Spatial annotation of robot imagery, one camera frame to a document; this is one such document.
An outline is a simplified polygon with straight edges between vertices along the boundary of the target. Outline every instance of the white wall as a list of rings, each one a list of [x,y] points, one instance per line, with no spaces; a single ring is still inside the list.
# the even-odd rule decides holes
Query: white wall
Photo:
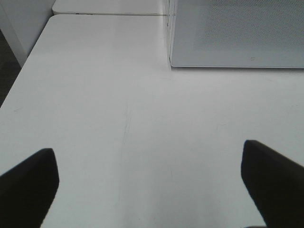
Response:
[[[0,0],[0,29],[21,66],[52,16],[55,0]]]

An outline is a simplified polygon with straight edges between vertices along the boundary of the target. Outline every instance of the office desk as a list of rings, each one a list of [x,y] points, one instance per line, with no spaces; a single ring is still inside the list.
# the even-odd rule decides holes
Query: office desk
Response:
[[[170,69],[164,17],[57,15],[0,109],[0,173],[51,147],[43,228],[263,225],[245,139],[304,164],[304,72]]]
[[[164,15],[168,0],[56,0],[54,14]]]

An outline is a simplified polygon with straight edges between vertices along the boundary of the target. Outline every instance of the scratch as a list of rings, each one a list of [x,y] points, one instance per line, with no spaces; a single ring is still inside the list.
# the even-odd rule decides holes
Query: scratch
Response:
[[[14,110],[14,112],[18,112],[19,110],[21,110],[23,107],[17,108],[16,110]]]
[[[162,77],[162,79],[165,79],[165,80],[168,80],[168,81],[175,82],[175,79],[170,78],[170,77]]]
[[[118,186],[118,198],[117,198],[117,203],[115,204],[117,207],[120,204],[120,197],[121,197],[121,186],[122,186],[122,175],[123,175],[123,169],[122,169],[123,151],[124,151],[125,143],[127,141],[128,133],[130,131],[131,119],[132,119],[131,111],[129,111],[128,101],[126,102],[124,116],[125,116],[125,124],[123,129],[123,141],[122,141],[122,147],[120,149],[120,157],[119,157],[120,177],[119,177],[119,186]]]
[[[104,128],[104,125],[102,125],[102,126],[96,126],[96,127],[92,127],[92,130],[93,131],[100,131],[103,128]]]
[[[219,129],[220,126],[225,126],[225,125],[227,125],[227,124],[226,123],[224,123],[224,124],[217,124],[217,130]]]

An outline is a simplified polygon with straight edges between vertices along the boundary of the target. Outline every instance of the white desk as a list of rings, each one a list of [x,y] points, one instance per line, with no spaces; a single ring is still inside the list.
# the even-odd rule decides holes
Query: white desk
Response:
[[[168,0],[56,0],[54,14],[164,15]]]
[[[164,17],[52,17],[0,109],[0,173],[52,147],[43,228],[263,225],[245,139],[304,164],[304,72],[170,70]]]

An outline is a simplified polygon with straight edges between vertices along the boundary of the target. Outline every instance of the perforated panel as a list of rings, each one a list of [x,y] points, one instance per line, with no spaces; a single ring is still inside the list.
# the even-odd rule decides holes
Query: perforated panel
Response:
[[[174,66],[304,67],[304,2],[178,0]]]

